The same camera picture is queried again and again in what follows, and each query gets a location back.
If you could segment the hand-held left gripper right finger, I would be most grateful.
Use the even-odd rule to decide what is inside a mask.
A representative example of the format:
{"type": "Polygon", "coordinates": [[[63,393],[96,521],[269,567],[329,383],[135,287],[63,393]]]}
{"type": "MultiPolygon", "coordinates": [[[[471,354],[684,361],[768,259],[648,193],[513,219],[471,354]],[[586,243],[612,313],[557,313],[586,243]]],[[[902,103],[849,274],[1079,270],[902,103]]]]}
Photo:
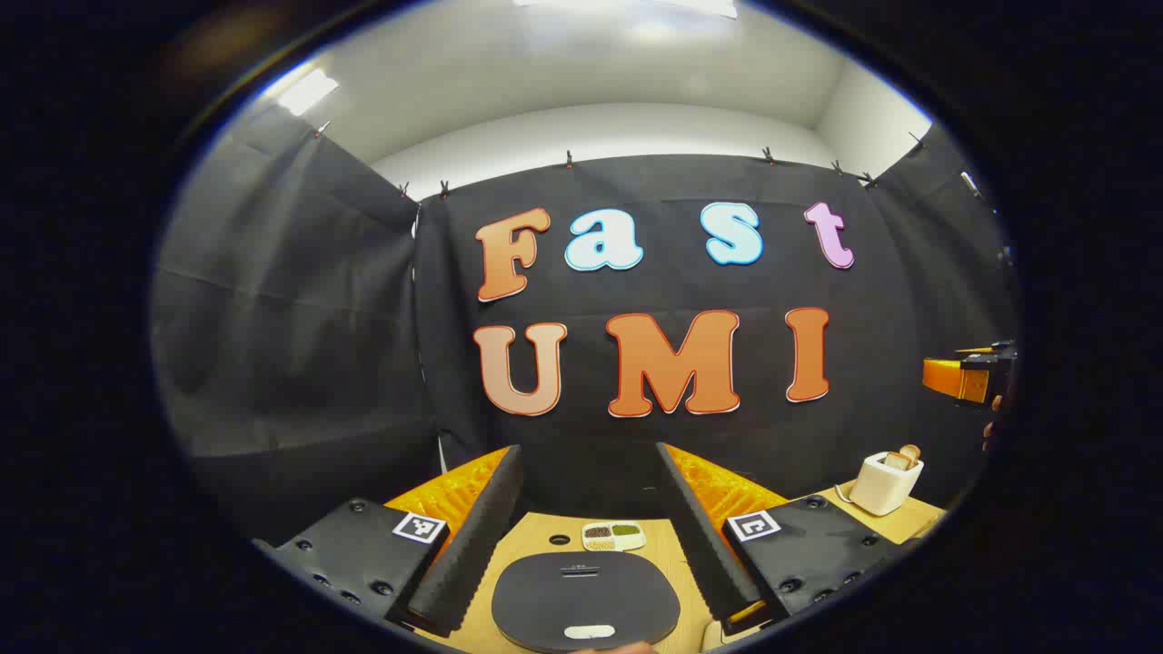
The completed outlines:
{"type": "Polygon", "coordinates": [[[728,634],[835,599],[906,553],[822,495],[784,500],[690,452],[656,452],[661,506],[728,634]]]}

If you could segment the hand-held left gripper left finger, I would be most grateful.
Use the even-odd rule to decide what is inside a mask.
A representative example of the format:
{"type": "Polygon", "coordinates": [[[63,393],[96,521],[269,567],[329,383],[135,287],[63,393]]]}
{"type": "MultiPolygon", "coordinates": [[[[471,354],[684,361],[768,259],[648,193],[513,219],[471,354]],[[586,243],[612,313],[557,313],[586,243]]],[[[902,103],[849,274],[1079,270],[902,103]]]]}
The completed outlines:
{"type": "Polygon", "coordinates": [[[519,446],[490,452],[390,502],[354,498],[278,545],[283,571],[370,620],[461,630],[523,484],[519,446]]]}

